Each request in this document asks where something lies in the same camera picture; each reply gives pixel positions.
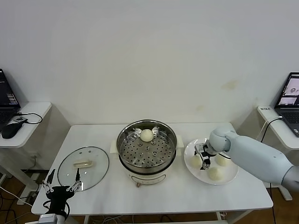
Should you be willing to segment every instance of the wooden floor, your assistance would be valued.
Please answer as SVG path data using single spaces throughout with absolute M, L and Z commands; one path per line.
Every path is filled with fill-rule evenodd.
M 38 182 L 41 183 L 44 175 L 42 175 Z M 24 188 L 24 185 L 19 182 L 14 177 L 11 179 L 6 179 L 5 182 L 2 184 L 2 187 L 11 191 L 14 194 L 20 192 L 21 189 Z M 0 193 L 4 198 L 13 199 L 13 196 L 0 190 Z M 275 215 L 276 215 L 276 222 L 277 224 L 299 224 L 299 192 L 294 193 L 291 192 L 293 196 L 292 201 L 285 201 L 281 196 L 278 189 L 273 189 L 273 202 L 275 208 Z M 38 216 L 33 215 L 30 213 L 30 207 L 28 205 L 17 205 L 16 200 L 3 200 L 3 205 L 0 210 L 0 224 L 5 223 L 7 212 L 4 210 L 8 210 L 11 206 L 16 212 L 16 216 L 20 216 L 22 214 L 28 213 L 19 219 L 17 219 L 18 224 L 24 224 L 26 222 L 32 222 L 38 220 Z M 157 223 L 161 221 L 162 215 L 134 215 L 134 223 Z M 167 216 L 162 217 L 162 222 L 184 222 L 184 221 L 206 221 L 206 220 L 216 220 L 215 213 L 196 213 L 196 214 L 168 214 Z M 13 212 L 9 212 L 7 221 L 13 220 L 14 215 Z M 83 223 L 84 217 L 74 217 L 80 224 Z M 90 224 L 93 223 L 93 220 L 103 220 L 103 216 L 93 216 L 90 219 Z M 120 217 L 121 220 L 117 220 L 117 223 L 132 223 L 132 216 L 122 216 Z M 249 215 L 241 219 L 237 222 L 237 224 L 273 224 L 273 215 L 272 210 L 257 210 L 251 212 Z

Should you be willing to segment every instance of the laptop screen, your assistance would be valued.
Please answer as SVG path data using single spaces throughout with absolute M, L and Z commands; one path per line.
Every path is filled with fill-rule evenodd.
M 291 72 L 276 107 L 299 107 L 299 72 Z
M 0 106 L 19 107 L 18 101 L 16 100 L 2 69 L 0 69 Z

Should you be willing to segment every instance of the steamed bun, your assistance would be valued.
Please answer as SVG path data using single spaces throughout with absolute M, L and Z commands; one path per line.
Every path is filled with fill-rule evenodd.
M 218 165 L 223 166 L 223 167 L 230 164 L 229 159 L 226 159 L 226 158 L 224 158 L 223 156 L 221 156 L 219 154 L 215 156 L 215 161 Z
M 201 161 L 201 158 L 197 155 L 194 155 L 190 158 L 190 164 L 193 168 L 198 168 L 200 169 L 201 168 L 201 165 L 202 165 L 202 161 Z
M 221 170 L 217 167 L 209 168 L 208 176 L 213 181 L 219 181 L 223 178 L 223 174 L 222 174 Z
M 144 129 L 140 133 L 140 138 L 142 141 L 149 142 L 154 138 L 154 133 L 150 129 Z

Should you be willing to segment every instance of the white robotic arm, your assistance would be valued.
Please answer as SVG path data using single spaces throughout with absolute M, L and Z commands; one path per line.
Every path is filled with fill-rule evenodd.
M 203 169 L 209 169 L 209 158 L 224 152 L 239 167 L 258 179 L 281 184 L 299 191 L 299 167 L 290 163 L 280 151 L 247 136 L 238 135 L 232 127 L 213 130 L 206 144 L 196 147 L 203 159 Z

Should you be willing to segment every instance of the laptop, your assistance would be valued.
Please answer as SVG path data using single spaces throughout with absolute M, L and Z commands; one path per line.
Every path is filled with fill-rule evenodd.
M 299 72 L 291 72 L 274 107 L 299 137 Z
M 10 85 L 0 69 L 0 131 L 20 109 Z

